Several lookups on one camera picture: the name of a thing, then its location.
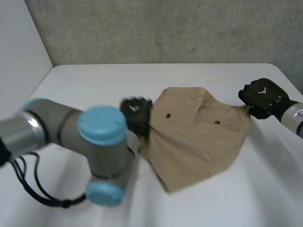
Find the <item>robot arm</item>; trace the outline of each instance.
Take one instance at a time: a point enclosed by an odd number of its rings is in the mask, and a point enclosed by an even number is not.
[[[139,147],[138,136],[127,128],[125,115],[114,107],[83,112],[35,99],[15,117],[0,122],[0,166],[55,143],[86,157],[92,174],[86,197],[98,205],[115,206],[123,199]]]
[[[303,139],[303,104],[290,100],[288,94],[269,79],[258,79],[239,91],[239,98],[251,106],[257,119],[274,115],[286,128]]]

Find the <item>white table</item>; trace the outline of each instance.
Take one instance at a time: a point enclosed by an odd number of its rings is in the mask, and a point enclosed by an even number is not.
[[[32,97],[85,110],[118,107],[123,97],[153,101],[167,87],[204,87],[217,99],[242,105],[238,91],[266,77],[289,96],[303,97],[270,64],[64,65],[52,69]],[[296,227],[303,223],[303,140],[274,117],[252,118],[251,132],[236,162],[222,174],[167,195],[151,167],[138,159],[123,204],[115,209],[89,202],[69,210],[32,199],[11,166],[0,171],[0,225],[5,227]],[[55,145],[41,152],[39,177],[61,198],[83,193],[90,173],[85,158]],[[33,159],[27,158],[29,166]],[[28,181],[34,185],[31,170]]]

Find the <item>white wall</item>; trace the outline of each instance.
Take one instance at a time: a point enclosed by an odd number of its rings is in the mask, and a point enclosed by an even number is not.
[[[0,119],[14,113],[53,68],[23,0],[0,0]]]

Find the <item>concrete wall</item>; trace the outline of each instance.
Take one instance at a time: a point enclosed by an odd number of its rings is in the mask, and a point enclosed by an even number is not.
[[[302,0],[25,2],[54,65],[267,62],[303,92]]]

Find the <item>gray robot arm segment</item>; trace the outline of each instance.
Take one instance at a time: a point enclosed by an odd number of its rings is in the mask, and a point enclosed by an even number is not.
[[[0,137],[10,159],[48,143],[84,155],[92,173],[86,196],[106,206],[121,202],[139,146],[118,109],[104,106],[83,112],[47,99],[31,102],[17,116],[0,122]]]

